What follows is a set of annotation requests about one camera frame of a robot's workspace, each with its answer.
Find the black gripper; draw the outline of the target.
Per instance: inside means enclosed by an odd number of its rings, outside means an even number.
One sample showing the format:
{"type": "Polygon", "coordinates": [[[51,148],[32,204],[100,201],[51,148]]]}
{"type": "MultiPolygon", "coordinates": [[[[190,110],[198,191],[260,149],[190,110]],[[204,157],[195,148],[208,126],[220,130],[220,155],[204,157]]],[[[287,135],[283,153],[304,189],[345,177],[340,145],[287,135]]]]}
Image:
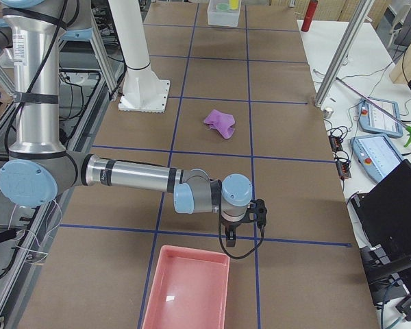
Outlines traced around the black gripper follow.
{"type": "Polygon", "coordinates": [[[241,222],[223,219],[222,224],[224,225],[225,232],[227,233],[227,247],[235,247],[237,241],[236,230],[241,222]]]}

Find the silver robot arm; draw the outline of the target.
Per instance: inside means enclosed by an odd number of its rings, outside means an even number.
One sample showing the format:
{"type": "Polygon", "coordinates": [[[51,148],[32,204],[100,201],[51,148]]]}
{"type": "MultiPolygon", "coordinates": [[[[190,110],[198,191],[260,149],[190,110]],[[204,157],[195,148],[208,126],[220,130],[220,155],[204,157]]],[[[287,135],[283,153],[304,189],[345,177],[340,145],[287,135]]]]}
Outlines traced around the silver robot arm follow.
{"type": "Polygon", "coordinates": [[[4,1],[12,31],[16,140],[0,169],[0,190],[12,203],[35,208],[74,186],[127,186],[173,195],[176,212],[219,215],[220,244],[232,247],[236,229],[259,219],[252,185],[241,174],[212,180],[182,170],[69,151],[59,135],[59,39],[92,30],[89,1],[4,1]]]}

